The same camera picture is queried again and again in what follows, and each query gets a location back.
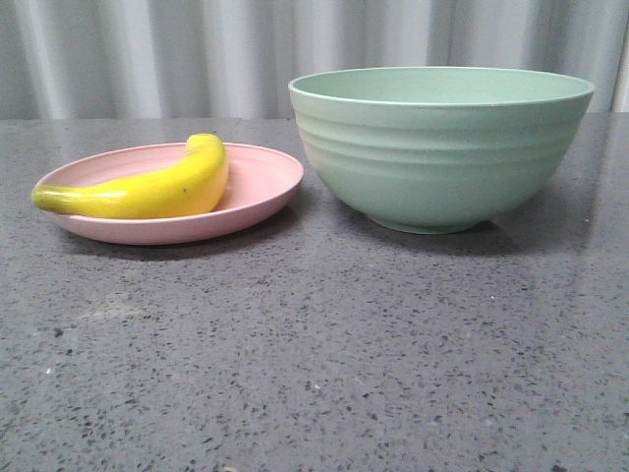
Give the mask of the yellow banana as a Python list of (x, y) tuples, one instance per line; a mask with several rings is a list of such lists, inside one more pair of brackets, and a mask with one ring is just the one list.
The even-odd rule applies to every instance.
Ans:
[(212, 134), (188, 138), (174, 164), (91, 186), (38, 185), (31, 192), (39, 208), (98, 218), (152, 219), (212, 211), (228, 183), (229, 163), (222, 140)]

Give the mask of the pink plate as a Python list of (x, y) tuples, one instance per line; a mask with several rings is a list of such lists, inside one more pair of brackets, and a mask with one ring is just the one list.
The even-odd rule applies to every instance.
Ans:
[[(168, 166), (183, 143), (111, 150), (66, 164), (42, 177), (43, 185), (87, 186)], [(161, 219), (102, 219), (49, 212), (60, 227), (92, 240), (126, 245), (196, 242), (251, 227), (281, 210), (296, 193), (303, 165), (282, 151), (244, 144), (225, 145), (227, 188), (214, 211)]]

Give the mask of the green bowl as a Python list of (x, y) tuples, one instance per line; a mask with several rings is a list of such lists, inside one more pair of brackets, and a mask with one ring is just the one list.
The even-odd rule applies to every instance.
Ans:
[(344, 204), (399, 231), (445, 234), (534, 196), (576, 137), (584, 79), (486, 67), (379, 67), (289, 84), (306, 156)]

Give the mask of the white curtain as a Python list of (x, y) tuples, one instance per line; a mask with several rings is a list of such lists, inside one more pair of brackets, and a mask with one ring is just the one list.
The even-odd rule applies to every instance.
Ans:
[(5, 119), (280, 118), (287, 85), (378, 66), (550, 71), (628, 108), (624, 1), (5, 1)]

